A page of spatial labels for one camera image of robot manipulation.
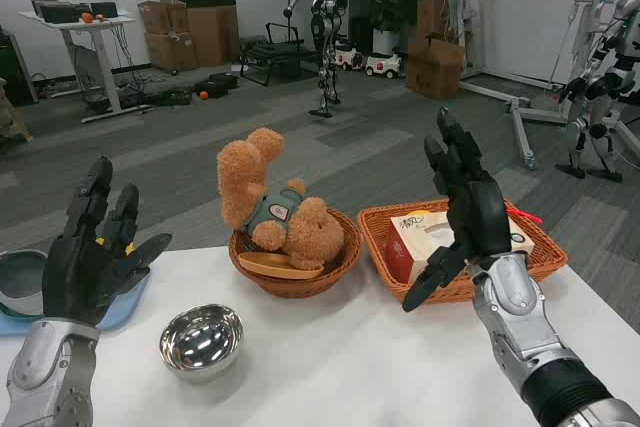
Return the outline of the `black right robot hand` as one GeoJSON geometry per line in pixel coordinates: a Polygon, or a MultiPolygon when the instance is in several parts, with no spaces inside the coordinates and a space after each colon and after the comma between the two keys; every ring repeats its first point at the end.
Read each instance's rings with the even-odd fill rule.
{"type": "Polygon", "coordinates": [[[482,153],[469,131],[446,108],[439,110],[441,143],[427,136],[424,151],[438,192],[448,197],[447,220],[454,242],[439,247],[406,293],[402,308],[411,312],[439,287],[448,286],[468,262],[511,251],[511,234],[503,195],[481,165],[482,153]]]}

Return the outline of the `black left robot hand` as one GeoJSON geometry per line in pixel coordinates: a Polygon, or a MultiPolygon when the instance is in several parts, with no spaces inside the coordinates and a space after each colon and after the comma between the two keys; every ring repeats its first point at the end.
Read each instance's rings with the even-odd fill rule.
{"type": "Polygon", "coordinates": [[[48,318],[99,324],[114,299],[150,273],[172,240],[171,234],[161,233],[127,251],[137,232],[139,190],[127,184],[109,209],[112,177],[111,160],[101,156],[74,191],[43,272],[43,313],[48,318]]]}

